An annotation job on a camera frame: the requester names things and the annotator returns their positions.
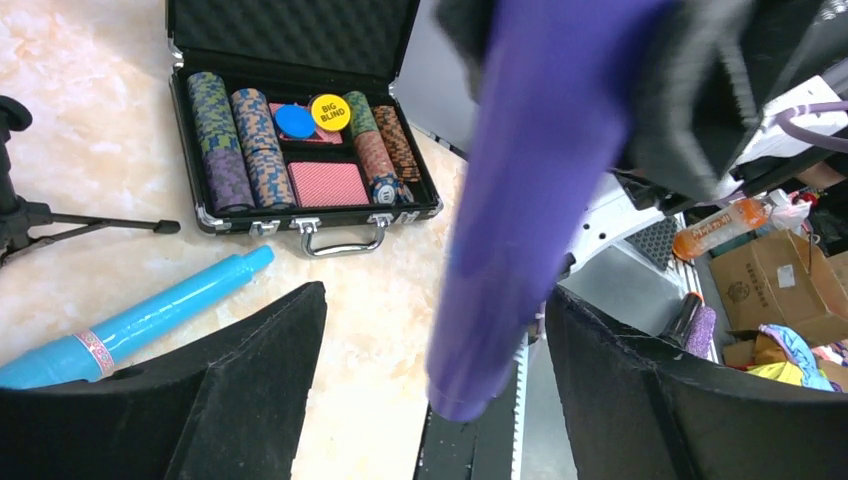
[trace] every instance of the beige tabletop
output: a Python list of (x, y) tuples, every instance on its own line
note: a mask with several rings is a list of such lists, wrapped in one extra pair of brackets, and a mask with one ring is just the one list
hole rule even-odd
[(168, 91), (171, 63), (164, 0), (0, 2), (0, 95), (34, 117), (7, 144), (18, 194), (59, 213), (183, 225), (171, 236), (102, 230), (0, 271), (0, 364), (267, 243), (277, 259), (251, 284), (128, 363), (323, 281), (326, 331), (293, 478), (411, 478), (427, 404), (425, 347), (464, 162), (417, 135), (445, 210), (393, 226), (371, 254), (306, 260), (293, 232), (270, 240), (206, 236), (193, 217)]

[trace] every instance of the metal handle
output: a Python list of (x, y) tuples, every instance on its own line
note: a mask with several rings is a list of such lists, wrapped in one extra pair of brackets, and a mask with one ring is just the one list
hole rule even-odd
[(303, 249), (303, 253), (313, 258), (327, 258), (373, 252), (383, 244), (383, 240), (386, 238), (386, 228), (392, 222), (388, 217), (375, 215), (374, 223), (377, 225), (377, 233), (370, 243), (345, 243), (318, 249), (312, 247), (312, 237), (318, 231), (319, 221), (317, 219), (300, 219), (295, 220), (295, 223), (300, 229), (300, 248)]

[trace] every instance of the purple cylinder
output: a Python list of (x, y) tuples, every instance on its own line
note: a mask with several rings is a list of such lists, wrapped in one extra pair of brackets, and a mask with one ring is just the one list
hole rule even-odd
[(433, 410), (470, 421), (511, 374), (584, 208), (622, 151), (671, 0), (500, 0), (427, 357)]

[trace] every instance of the pink patterned band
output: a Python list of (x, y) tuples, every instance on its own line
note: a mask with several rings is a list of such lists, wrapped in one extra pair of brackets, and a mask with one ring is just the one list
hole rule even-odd
[(94, 361), (100, 366), (102, 376), (111, 375), (115, 369), (115, 361), (112, 359), (112, 354), (109, 353), (106, 345), (103, 345), (103, 342), (97, 338), (97, 335), (91, 330), (85, 330), (75, 333), (74, 336), (85, 346), (88, 353), (94, 357)]

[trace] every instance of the black briefcase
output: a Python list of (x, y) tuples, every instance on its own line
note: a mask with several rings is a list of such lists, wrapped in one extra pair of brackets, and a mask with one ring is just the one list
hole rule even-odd
[[(167, 1), (169, 45), (177, 58), (171, 92), (197, 224), (202, 231), (265, 236), (294, 230), (302, 235), (301, 244), (307, 255), (322, 257), (371, 251), (379, 246), (390, 226), (426, 220), (442, 210), (442, 201), (392, 93), (417, 10), (418, 0)], [(268, 208), (257, 200), (255, 205), (221, 211), (215, 206), (217, 200), (210, 188), (210, 177), (214, 175), (207, 170), (199, 136), (202, 129), (196, 125), (189, 91), (188, 79), (198, 72), (210, 72), (223, 80), (228, 98), (241, 89), (258, 90), (271, 104), (270, 111), (279, 104), (302, 106), (309, 111), (310, 102), (318, 95), (344, 96), (352, 91), (362, 92), (372, 108), (393, 107), (402, 137), (415, 160), (417, 179), (401, 179), (400, 188), (405, 188), (406, 196), (399, 190), (389, 203), (378, 203), (369, 193), (365, 203), (304, 206), (307, 202), (301, 201), (298, 186), (294, 185), (297, 182), (290, 178), (292, 192), (298, 193), (296, 204)], [(232, 115), (238, 125), (238, 113)], [(293, 172), (293, 162), (355, 164), (368, 192), (370, 179), (357, 153), (352, 126), (353, 122), (337, 132), (336, 143), (323, 143), (287, 138), (275, 123), (272, 128), (285, 172)], [(248, 163), (244, 144), (242, 151), (243, 160)], [(251, 165), (245, 168), (249, 176)], [(324, 183), (323, 189), (311, 192), (332, 197), (333, 182)], [(312, 248), (312, 235), (319, 228), (352, 225), (374, 225), (374, 241)]]

